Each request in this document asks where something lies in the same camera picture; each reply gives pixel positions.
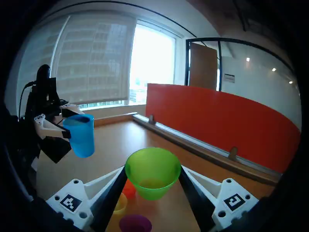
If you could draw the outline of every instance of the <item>red partition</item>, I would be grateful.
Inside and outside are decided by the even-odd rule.
[[[300,140],[287,117],[258,102],[210,89],[148,84],[146,116],[277,172],[284,172]]]

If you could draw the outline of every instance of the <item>roller blind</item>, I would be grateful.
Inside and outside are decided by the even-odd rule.
[[[135,26],[122,15],[71,15],[52,68],[59,97],[75,104],[128,99]]]

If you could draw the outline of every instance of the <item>wooden table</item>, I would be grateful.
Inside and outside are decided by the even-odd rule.
[[[55,164],[41,152],[37,167],[38,195],[47,200],[74,178],[87,183],[103,176],[124,165],[133,152],[145,147],[167,149],[179,158],[182,165],[215,181],[233,178],[256,198],[268,196],[273,191],[273,186],[246,178],[198,157],[130,118],[132,116],[95,122],[95,153],[88,158],[79,158],[71,150]],[[146,215],[153,226],[156,225],[153,231],[199,231],[179,181],[157,202],[145,201],[137,196],[134,202],[129,202],[127,213]]]

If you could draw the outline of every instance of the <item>wooden door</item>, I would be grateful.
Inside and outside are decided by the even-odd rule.
[[[217,87],[217,51],[207,46],[190,44],[189,85],[216,90]]]

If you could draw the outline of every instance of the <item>purple cup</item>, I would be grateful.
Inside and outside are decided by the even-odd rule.
[[[119,227],[122,232],[150,232],[152,224],[142,215],[128,215],[120,220]]]

